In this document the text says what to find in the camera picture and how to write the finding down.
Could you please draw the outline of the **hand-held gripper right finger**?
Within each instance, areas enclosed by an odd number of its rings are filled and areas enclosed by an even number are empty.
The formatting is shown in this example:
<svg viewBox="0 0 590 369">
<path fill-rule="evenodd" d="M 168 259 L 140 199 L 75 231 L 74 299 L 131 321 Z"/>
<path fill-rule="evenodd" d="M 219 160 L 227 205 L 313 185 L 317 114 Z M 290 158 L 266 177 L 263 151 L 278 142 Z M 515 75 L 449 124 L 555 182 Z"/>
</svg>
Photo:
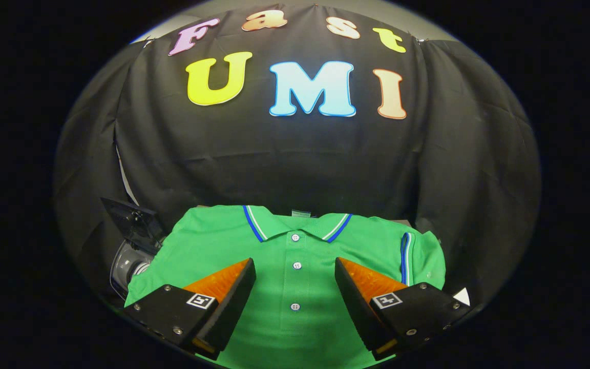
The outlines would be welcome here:
<svg viewBox="0 0 590 369">
<path fill-rule="evenodd" d="M 375 360 L 418 350 L 445 336 L 472 310 L 430 283 L 405 285 L 342 257 L 335 259 L 334 277 Z"/>
</svg>

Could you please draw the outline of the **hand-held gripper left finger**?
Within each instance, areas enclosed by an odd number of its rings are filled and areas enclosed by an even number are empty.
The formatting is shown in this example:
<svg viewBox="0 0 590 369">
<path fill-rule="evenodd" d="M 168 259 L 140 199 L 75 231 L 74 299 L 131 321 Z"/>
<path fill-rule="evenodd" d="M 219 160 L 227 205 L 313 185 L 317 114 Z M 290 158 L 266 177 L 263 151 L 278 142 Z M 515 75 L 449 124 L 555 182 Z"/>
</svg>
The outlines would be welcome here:
<svg viewBox="0 0 590 369">
<path fill-rule="evenodd" d="M 217 360 L 255 281 L 255 262 L 247 258 L 185 287 L 166 283 L 125 307 L 123 313 L 169 345 Z"/>
</svg>

